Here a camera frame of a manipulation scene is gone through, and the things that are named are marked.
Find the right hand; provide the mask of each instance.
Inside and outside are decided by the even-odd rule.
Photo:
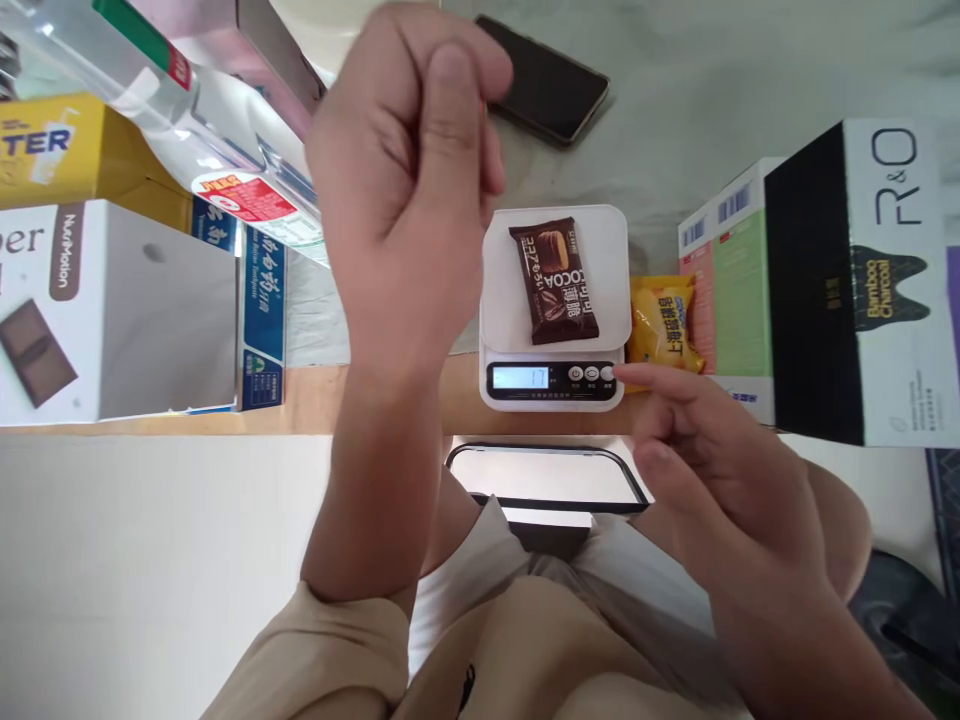
[[[832,593],[806,463],[709,378],[649,363],[614,374],[650,388],[634,460],[714,602],[763,613],[774,589]]]

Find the phone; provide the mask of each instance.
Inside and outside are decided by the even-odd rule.
[[[513,86],[491,109],[550,143],[572,145],[607,96],[610,79],[486,15],[476,23],[513,61]]]

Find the white kitchen scale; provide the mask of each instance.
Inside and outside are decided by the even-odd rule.
[[[590,340],[534,345],[511,227],[572,217],[600,329]],[[504,412],[604,412],[623,398],[613,366],[630,337],[627,220],[612,205],[500,210],[483,239],[480,395]]]

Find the chair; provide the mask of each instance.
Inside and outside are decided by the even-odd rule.
[[[630,467],[621,457],[604,448],[590,445],[520,445],[511,443],[471,442],[458,445],[447,455],[445,465],[456,475],[453,464],[458,456],[465,452],[517,452],[541,453],[549,455],[578,455],[602,457],[615,463],[623,473],[636,502],[589,502],[577,500],[541,500],[531,498],[500,497],[497,501],[503,508],[523,508],[527,510],[572,511],[588,513],[612,513],[616,515],[637,515],[650,506],[649,500],[640,488]],[[489,496],[471,492],[470,495],[481,506],[486,505]],[[545,553],[569,562],[579,552],[590,533],[587,527],[569,527],[565,525],[540,525],[534,523],[510,522],[510,529],[528,552]]]

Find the blue box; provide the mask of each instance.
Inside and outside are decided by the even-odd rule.
[[[201,198],[193,200],[191,234],[240,256],[237,401],[209,412],[242,412],[283,404],[287,248]]]

